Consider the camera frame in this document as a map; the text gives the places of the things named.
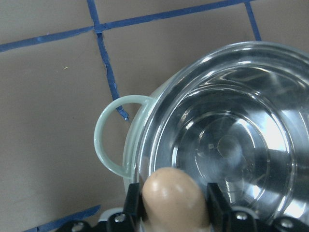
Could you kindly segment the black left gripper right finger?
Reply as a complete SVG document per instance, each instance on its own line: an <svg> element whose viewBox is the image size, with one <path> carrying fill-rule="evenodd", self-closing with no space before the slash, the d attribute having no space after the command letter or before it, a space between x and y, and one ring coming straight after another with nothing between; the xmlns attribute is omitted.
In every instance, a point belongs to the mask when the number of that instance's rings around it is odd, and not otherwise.
<svg viewBox="0 0 309 232"><path fill-rule="evenodd" d="M207 186L207 204L215 232L256 232L255 218L242 207L231 207L216 183Z"/></svg>

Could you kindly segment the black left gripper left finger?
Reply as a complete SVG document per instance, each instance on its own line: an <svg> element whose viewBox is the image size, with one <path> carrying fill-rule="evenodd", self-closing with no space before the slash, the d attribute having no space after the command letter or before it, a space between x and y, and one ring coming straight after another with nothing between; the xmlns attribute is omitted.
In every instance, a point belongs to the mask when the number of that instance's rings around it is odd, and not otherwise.
<svg viewBox="0 0 309 232"><path fill-rule="evenodd" d="M107 220L108 232L142 232L144 205L141 196L141 184L129 185L124 207L121 212L111 215Z"/></svg>

